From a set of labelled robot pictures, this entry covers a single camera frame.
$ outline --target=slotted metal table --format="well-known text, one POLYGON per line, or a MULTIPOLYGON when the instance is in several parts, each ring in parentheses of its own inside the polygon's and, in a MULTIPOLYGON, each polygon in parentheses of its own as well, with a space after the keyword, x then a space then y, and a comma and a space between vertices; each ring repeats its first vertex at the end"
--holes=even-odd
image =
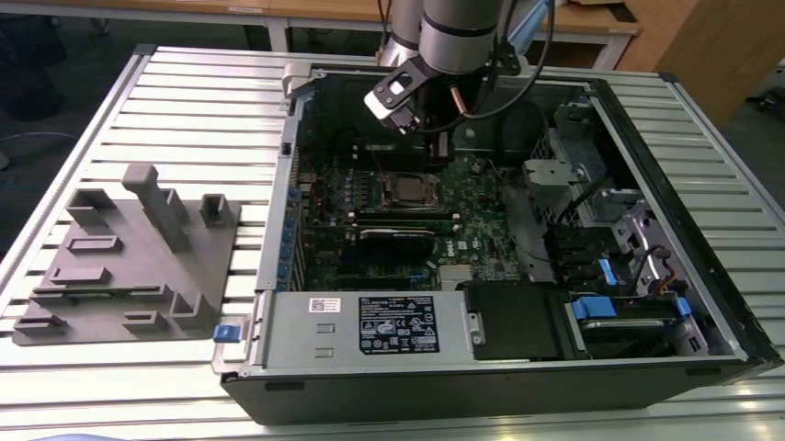
MULTIPOLYGON (((210 340, 33 347, 11 342, 68 229, 63 208, 73 189, 100 187, 113 198, 129 198, 119 180, 136 162, 156 164, 162 185, 183 199, 223 193, 242 201, 222 313, 250 312, 284 118, 280 77, 294 60, 372 65, 359 57, 168 47, 132 56, 0 265, 0 439, 72 433, 128 439, 781 439, 785 367, 638 411, 264 427, 219 386, 210 340)), ((597 76, 611 84, 785 356, 785 214, 681 85, 653 73, 547 73, 597 76)), ((242 348, 227 346, 224 360, 239 360, 242 348)))

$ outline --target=blue tab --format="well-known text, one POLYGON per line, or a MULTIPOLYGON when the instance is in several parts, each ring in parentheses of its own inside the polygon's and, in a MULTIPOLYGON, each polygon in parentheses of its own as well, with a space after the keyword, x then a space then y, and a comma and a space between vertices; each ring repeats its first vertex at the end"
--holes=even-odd
POLYGON ((577 320, 615 317, 615 308, 610 297, 581 297, 573 301, 571 305, 577 320))
POLYGON ((212 341, 216 343, 239 343, 240 327, 230 324, 219 324, 212 331, 212 341))
POLYGON ((676 299, 676 309, 678 310, 678 315, 685 318, 692 315, 692 308, 689 307, 688 299, 680 297, 676 299))
POLYGON ((609 259, 599 259, 599 267, 605 273, 605 281, 609 282, 609 285, 618 285, 618 280, 615 279, 615 274, 613 273, 611 262, 609 262, 609 259))

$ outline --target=barcode sticker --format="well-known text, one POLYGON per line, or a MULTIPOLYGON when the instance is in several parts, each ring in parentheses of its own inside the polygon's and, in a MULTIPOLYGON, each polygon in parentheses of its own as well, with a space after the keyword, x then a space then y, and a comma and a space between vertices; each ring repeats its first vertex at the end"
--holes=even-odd
POLYGON ((308 312, 340 312, 340 299, 311 299, 308 312))
POLYGON ((238 7, 238 6, 228 6, 227 9, 230 12, 246 12, 248 14, 262 14, 260 7, 238 7))

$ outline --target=motherboard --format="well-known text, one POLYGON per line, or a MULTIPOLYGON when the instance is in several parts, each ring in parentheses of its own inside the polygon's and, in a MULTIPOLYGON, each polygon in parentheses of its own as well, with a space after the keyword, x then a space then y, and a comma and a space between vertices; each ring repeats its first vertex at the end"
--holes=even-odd
POLYGON ((506 227, 503 173, 458 154, 438 171, 304 157, 307 290, 438 290, 521 278, 506 227))

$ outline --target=power supply label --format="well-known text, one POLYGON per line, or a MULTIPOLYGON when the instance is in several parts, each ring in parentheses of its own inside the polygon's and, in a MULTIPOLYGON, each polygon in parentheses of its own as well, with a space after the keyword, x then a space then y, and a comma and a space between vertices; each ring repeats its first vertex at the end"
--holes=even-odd
POLYGON ((439 352, 433 297, 360 297, 359 350, 367 356, 439 352))

